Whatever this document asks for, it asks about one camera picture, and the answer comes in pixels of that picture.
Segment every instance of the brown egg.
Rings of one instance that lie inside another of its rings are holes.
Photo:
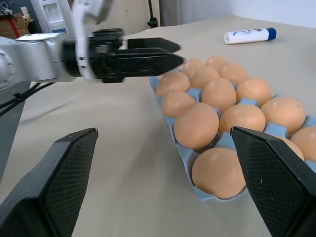
[[[219,78],[219,73],[215,68],[203,67],[194,74],[191,80],[191,87],[204,89],[210,81]]]
[[[225,78],[237,85],[248,79],[247,72],[238,64],[225,64],[220,70],[219,75],[221,78]]]
[[[218,78],[206,85],[202,102],[217,107],[221,112],[236,104],[236,93],[233,85],[224,78]]]
[[[220,199],[232,198],[246,186],[237,152],[228,148],[212,148],[199,155],[191,176],[196,187]]]
[[[189,106],[195,104],[195,100],[183,91],[168,93],[162,98],[162,112],[171,117],[181,115]]]
[[[302,151],[305,159],[316,162],[316,126],[299,130],[291,140]]]
[[[205,64],[200,59],[192,58],[184,64],[182,72],[192,78],[194,74],[204,66]]]
[[[238,126],[262,132],[266,120],[263,112],[255,105],[237,104],[227,109],[219,121],[219,132],[230,132]]]
[[[207,60],[206,65],[215,68],[219,72],[222,69],[222,67],[227,63],[228,62],[224,57],[213,56]]]
[[[268,100],[261,110],[267,122],[287,127],[289,133],[294,133],[302,126],[305,120],[305,109],[301,101],[290,97],[281,96]]]
[[[199,149],[214,139],[217,129],[216,111],[205,103],[196,103],[177,117],[174,135],[182,146]]]
[[[182,72],[168,73],[156,87],[156,95],[164,96],[173,91],[187,91],[190,88],[189,78]]]
[[[236,90],[237,101],[242,98],[255,100],[261,107],[264,103],[270,100],[272,90],[268,83],[261,78],[252,78],[243,81],[239,84]]]
[[[296,154],[301,160],[304,161],[303,153],[302,153],[302,151],[299,149],[298,146],[296,146],[293,142],[291,142],[290,140],[288,140],[288,139],[286,139],[286,138],[284,138],[284,137],[279,137],[279,136],[275,136],[275,137],[277,137],[277,138],[283,140],[283,141],[289,146],[289,148],[291,148],[291,149],[295,152],[295,154]]]

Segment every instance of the beige tablecloth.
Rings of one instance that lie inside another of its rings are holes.
[[[275,27],[272,42],[225,45],[231,30]],[[229,17],[156,28],[131,37],[164,37],[186,58],[227,57],[275,92],[316,115],[316,30]],[[269,237],[249,195],[199,202],[146,78],[123,84],[59,83],[27,100],[0,186],[0,202],[58,138],[99,129],[86,197],[74,237]]]

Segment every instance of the egg tray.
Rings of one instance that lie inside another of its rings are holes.
[[[159,84],[159,82],[160,81],[159,81],[158,77],[149,77],[149,83],[150,83],[150,86],[154,92],[156,91],[156,87]],[[203,93],[202,89],[190,87],[190,89],[187,91],[187,93],[192,98],[194,98],[194,100],[196,102],[201,102],[202,93]],[[162,97],[160,97],[158,95],[155,95],[155,97],[161,106]],[[256,101],[246,99],[246,98],[242,98],[239,103],[240,104],[253,104],[253,105],[258,106],[258,103]],[[217,112],[218,117],[220,118],[222,113],[219,111],[218,108],[214,108],[214,109]],[[231,138],[230,134],[227,132],[223,132],[223,134],[220,134],[218,132],[216,137],[214,138],[214,140],[209,144],[209,146],[207,146],[203,149],[200,149],[200,150],[193,150],[191,148],[184,147],[177,142],[175,135],[174,135],[174,129],[173,129],[176,118],[165,116],[165,115],[164,115],[164,118],[169,126],[172,140],[175,143],[175,145],[179,151],[179,154],[180,154],[180,157],[182,159],[184,169],[185,169],[187,178],[189,180],[189,183],[193,187],[193,189],[196,192],[200,201],[207,201],[208,200],[208,201],[214,201],[214,202],[230,202],[230,201],[236,200],[237,198],[241,197],[242,195],[244,195],[248,191],[247,188],[245,188],[244,190],[242,190],[239,194],[237,194],[233,198],[219,199],[215,195],[206,193],[206,192],[202,191],[201,189],[199,189],[198,187],[194,186],[192,179],[191,179],[191,170],[192,170],[193,163],[197,159],[197,157],[203,151],[206,151],[207,149],[210,149],[213,147],[229,148],[229,149],[236,151],[233,139]],[[309,126],[316,126],[316,118],[314,118],[311,115],[307,115],[305,117],[305,121],[304,121],[304,124],[302,125],[301,129],[305,128],[305,127],[309,127]],[[272,135],[272,136],[281,136],[281,137],[286,137],[288,139],[291,137],[291,134],[287,133],[286,127],[279,126],[279,125],[276,125],[276,124],[270,123],[270,122],[266,123],[266,127],[265,127],[264,132],[269,134],[269,135]],[[309,161],[309,160],[306,160],[305,163],[311,168],[311,170],[313,170],[313,172],[316,173],[316,163]]]

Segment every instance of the robotic arm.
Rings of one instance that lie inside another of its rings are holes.
[[[162,38],[129,39],[122,29],[96,31],[113,0],[76,0],[75,38],[66,33],[0,37],[0,89],[22,81],[67,82],[83,76],[89,82],[116,83],[125,77],[157,76],[183,63],[173,54],[180,46]]]

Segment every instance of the blue egg carton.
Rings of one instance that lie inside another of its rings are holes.
[[[159,84],[158,77],[149,77],[149,83],[150,83],[152,90],[155,92],[156,87]],[[201,89],[190,87],[190,89],[187,91],[187,93],[190,96],[192,96],[196,102],[201,102],[201,99],[202,99],[202,90]],[[160,96],[157,96],[157,95],[155,95],[155,96],[156,96],[156,99],[158,100],[159,104],[161,105],[162,98]],[[253,105],[258,106],[258,103],[255,100],[250,100],[250,99],[246,99],[246,98],[242,98],[240,103],[241,104],[253,104]],[[219,111],[218,108],[214,108],[214,109],[217,112],[218,117],[220,118],[222,113]],[[206,193],[206,192],[202,191],[201,189],[199,189],[198,187],[194,186],[192,179],[191,179],[191,170],[192,170],[192,166],[193,166],[194,161],[197,159],[197,157],[200,155],[200,153],[202,153],[203,151],[205,151],[207,149],[213,148],[213,147],[224,147],[224,148],[229,148],[229,149],[236,151],[233,139],[231,138],[230,134],[227,132],[223,132],[223,134],[218,133],[217,136],[215,137],[215,139],[211,142],[211,144],[209,144],[209,146],[207,146],[204,149],[201,149],[199,151],[195,151],[191,148],[184,147],[177,142],[175,135],[174,135],[174,123],[176,121],[176,118],[169,117],[169,116],[164,116],[164,117],[165,117],[166,122],[169,126],[172,140],[175,143],[175,145],[179,151],[179,154],[181,156],[181,159],[182,159],[184,169],[185,169],[187,178],[189,180],[189,183],[193,187],[193,189],[196,192],[200,201],[207,201],[208,200],[208,201],[214,201],[214,202],[230,202],[230,201],[236,200],[237,198],[241,197],[242,195],[244,195],[245,193],[248,192],[247,188],[245,188],[243,191],[241,191],[238,195],[234,196],[233,198],[219,199],[215,195]],[[316,125],[316,118],[314,118],[310,115],[307,115],[305,118],[305,122],[304,122],[303,126],[301,127],[301,129],[308,127],[308,126],[315,126],[315,125]],[[279,126],[279,125],[276,125],[274,123],[267,123],[264,132],[269,134],[269,135],[272,135],[272,136],[281,136],[281,137],[286,137],[286,138],[291,137],[291,134],[287,133],[286,127]],[[309,160],[307,160],[305,162],[316,173],[316,163],[311,162]]]

